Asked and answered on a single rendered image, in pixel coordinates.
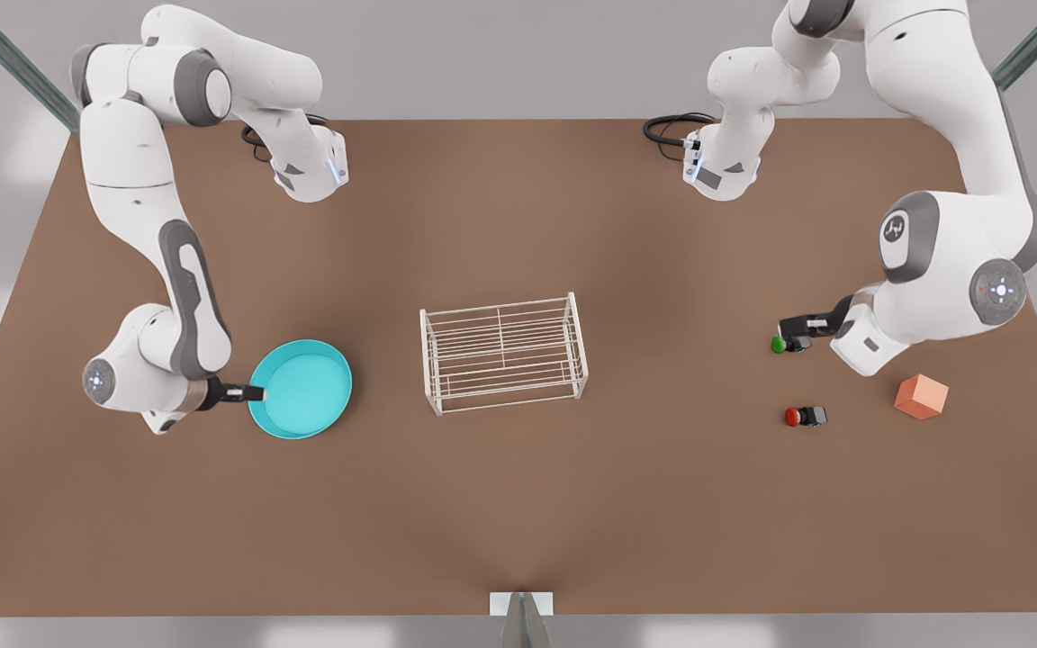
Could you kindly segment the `orange cube block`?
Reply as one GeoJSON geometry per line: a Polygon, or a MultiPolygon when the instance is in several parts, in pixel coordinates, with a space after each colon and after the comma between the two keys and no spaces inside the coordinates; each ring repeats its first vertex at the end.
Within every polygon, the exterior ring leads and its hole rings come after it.
{"type": "Polygon", "coordinates": [[[923,421],[942,414],[947,395],[948,387],[945,384],[925,374],[914,374],[898,386],[894,407],[923,421]]]}

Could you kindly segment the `turquoise round plate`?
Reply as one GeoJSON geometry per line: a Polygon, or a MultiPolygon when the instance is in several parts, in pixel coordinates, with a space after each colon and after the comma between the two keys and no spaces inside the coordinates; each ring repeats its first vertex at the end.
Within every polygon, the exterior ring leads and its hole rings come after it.
{"type": "Polygon", "coordinates": [[[351,366],[342,353],[304,339],[268,353],[250,384],[265,397],[248,411],[268,435],[297,440],[319,434],[340,419],[351,399],[351,366]]]}

